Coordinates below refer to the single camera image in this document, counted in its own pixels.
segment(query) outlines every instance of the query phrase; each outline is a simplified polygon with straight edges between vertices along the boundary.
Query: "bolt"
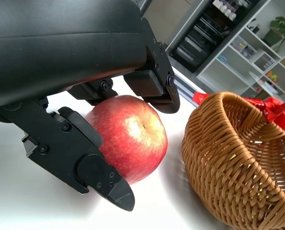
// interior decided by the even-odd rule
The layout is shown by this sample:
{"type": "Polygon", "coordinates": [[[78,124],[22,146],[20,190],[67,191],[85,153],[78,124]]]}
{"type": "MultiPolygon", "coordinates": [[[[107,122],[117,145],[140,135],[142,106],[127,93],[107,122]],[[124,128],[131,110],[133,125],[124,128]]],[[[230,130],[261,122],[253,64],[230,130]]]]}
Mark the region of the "bolt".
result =
{"type": "Polygon", "coordinates": [[[49,151],[48,145],[40,145],[39,146],[39,152],[41,155],[45,155],[49,151]]]}
{"type": "Polygon", "coordinates": [[[173,83],[173,77],[170,75],[170,74],[168,74],[168,76],[167,76],[167,83],[168,83],[168,86],[171,86],[172,85],[172,83],[173,83]]]}
{"type": "Polygon", "coordinates": [[[61,129],[64,132],[69,132],[70,129],[71,129],[71,125],[69,123],[65,123],[65,124],[62,125],[61,129]]]}
{"type": "Polygon", "coordinates": [[[108,91],[108,84],[106,82],[102,82],[102,90],[104,92],[107,92],[108,91]]]}

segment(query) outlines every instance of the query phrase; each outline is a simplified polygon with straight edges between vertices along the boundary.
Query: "red apple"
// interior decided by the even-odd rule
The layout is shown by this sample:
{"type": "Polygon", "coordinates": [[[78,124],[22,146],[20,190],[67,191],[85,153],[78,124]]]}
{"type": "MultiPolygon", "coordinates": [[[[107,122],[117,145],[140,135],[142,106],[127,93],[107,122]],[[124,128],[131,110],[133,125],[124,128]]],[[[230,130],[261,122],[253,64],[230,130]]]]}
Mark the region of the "red apple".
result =
{"type": "Polygon", "coordinates": [[[129,184],[151,174],[166,154],[167,136],[157,112],[136,97],[109,98],[85,119],[103,138],[105,160],[129,184]]]}

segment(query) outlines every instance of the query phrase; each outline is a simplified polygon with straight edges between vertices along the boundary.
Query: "red cloth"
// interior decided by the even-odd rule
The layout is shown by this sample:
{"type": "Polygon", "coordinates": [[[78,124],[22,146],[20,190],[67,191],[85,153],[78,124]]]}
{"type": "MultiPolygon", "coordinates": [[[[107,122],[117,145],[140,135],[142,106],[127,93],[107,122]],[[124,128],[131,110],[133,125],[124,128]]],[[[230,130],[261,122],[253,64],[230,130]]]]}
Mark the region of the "red cloth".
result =
{"type": "MultiPolygon", "coordinates": [[[[207,98],[209,94],[196,92],[192,100],[198,105],[207,98]]],[[[282,129],[285,129],[285,103],[270,97],[265,102],[260,99],[245,98],[248,102],[262,111],[268,122],[274,121],[282,129]]]]}

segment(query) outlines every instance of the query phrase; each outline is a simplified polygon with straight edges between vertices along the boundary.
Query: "table surface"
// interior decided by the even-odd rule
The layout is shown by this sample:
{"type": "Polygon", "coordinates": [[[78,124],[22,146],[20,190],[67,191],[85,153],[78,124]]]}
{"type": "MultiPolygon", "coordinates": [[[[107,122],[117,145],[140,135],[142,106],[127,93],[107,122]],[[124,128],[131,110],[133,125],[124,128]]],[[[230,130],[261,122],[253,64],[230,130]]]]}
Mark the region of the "table surface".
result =
{"type": "MultiPolygon", "coordinates": [[[[134,95],[122,77],[114,78],[113,88],[134,95]]],[[[0,123],[0,229],[230,229],[204,208],[188,183],[181,142],[195,107],[180,100],[176,114],[159,113],[168,151],[150,176],[131,186],[136,199],[132,212],[115,207],[94,191],[77,193],[26,157],[19,128],[0,123]]],[[[49,102],[49,110],[68,106],[85,115],[92,109],[67,92],[50,96],[49,102]]]]}

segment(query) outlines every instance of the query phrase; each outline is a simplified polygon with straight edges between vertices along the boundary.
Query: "woven basket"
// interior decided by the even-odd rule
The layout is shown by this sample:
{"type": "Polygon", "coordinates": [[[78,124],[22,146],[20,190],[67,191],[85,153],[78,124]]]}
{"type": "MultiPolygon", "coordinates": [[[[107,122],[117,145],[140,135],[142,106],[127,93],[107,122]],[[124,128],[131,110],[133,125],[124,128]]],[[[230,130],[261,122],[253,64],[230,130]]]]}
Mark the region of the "woven basket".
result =
{"type": "Polygon", "coordinates": [[[285,230],[285,132],[229,92],[190,115],[182,156],[191,186],[235,229],[285,230]]]}

